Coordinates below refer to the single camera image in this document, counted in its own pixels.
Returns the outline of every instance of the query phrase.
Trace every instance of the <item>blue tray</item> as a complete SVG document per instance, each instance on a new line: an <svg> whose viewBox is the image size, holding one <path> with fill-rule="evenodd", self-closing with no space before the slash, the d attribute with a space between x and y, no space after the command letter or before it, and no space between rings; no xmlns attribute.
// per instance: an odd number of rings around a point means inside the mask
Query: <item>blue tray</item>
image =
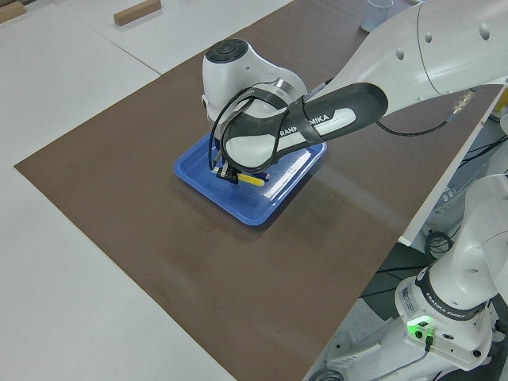
<svg viewBox="0 0 508 381"><path fill-rule="evenodd" d="M246 225L265 222L326 151L326 143L323 143L285 155L267 169L270 180L264 187L242 182L235 185L218 179L208 168L209 136L206 134L181 155L175 161L173 171Z"/></svg>

